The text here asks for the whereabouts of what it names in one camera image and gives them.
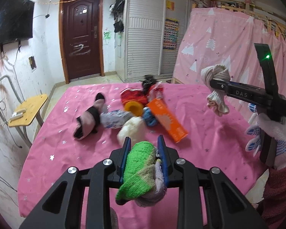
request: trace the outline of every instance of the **pink curtain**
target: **pink curtain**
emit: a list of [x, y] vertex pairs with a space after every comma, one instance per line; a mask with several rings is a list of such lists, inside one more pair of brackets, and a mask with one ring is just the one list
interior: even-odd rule
[[[184, 84], [203, 84], [203, 68], [222, 64], [232, 81], [264, 88], [254, 43], [268, 44], [275, 63], [279, 93], [286, 97], [286, 39], [267, 32], [264, 23], [252, 16], [220, 8], [195, 8], [179, 47], [174, 77]], [[228, 97], [232, 106], [248, 120], [247, 103]]]

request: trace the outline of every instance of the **red sleeve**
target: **red sleeve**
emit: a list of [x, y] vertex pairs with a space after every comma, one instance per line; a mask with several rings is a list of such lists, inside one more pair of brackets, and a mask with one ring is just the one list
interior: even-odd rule
[[264, 190], [262, 218], [271, 229], [276, 229], [286, 217], [286, 167], [269, 169], [269, 178]]

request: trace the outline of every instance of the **bed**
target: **bed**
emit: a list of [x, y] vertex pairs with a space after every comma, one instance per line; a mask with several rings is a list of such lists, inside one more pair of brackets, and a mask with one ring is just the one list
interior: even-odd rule
[[[139, 88], [141, 83], [85, 85], [67, 89], [44, 122], [23, 166], [18, 183], [21, 216], [28, 216], [70, 166], [80, 170], [91, 168], [107, 158], [112, 150], [120, 148], [116, 137], [118, 129], [99, 126], [97, 134], [76, 141], [72, 137], [72, 128], [76, 118], [93, 104], [98, 92], [105, 95], [109, 111], [122, 109], [120, 92], [128, 87]], [[199, 168], [219, 167], [246, 194], [266, 168], [257, 156], [245, 152], [246, 143], [251, 139], [244, 134], [249, 126], [247, 121], [232, 106], [228, 115], [217, 117], [206, 106], [209, 92], [207, 87], [200, 85], [164, 84], [164, 101], [189, 134], [179, 143], [174, 143], [163, 127], [157, 125], [146, 128], [146, 138], [156, 145], [157, 137], [164, 135], [166, 145], [175, 148], [180, 157]], [[120, 228], [176, 228], [177, 189], [169, 189], [164, 199], [150, 208], [138, 207], [133, 201], [118, 206], [115, 203], [116, 192], [116, 189], [110, 190], [110, 205], [118, 215]], [[85, 224], [86, 204], [87, 192], [84, 195], [82, 225]]]

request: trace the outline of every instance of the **lavender sock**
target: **lavender sock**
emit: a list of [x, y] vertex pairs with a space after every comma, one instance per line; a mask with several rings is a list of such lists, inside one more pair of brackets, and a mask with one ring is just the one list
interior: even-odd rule
[[166, 193], [166, 186], [164, 183], [164, 177], [161, 169], [161, 160], [157, 159], [155, 163], [155, 189], [147, 192], [144, 195], [138, 197], [135, 202], [140, 207], [151, 207], [157, 202], [161, 201]]

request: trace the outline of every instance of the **wall outlet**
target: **wall outlet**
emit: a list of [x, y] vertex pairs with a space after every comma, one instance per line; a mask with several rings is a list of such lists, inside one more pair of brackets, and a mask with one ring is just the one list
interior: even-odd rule
[[32, 71], [34, 71], [37, 68], [34, 56], [29, 57], [29, 62], [30, 62], [30, 66], [31, 66]]

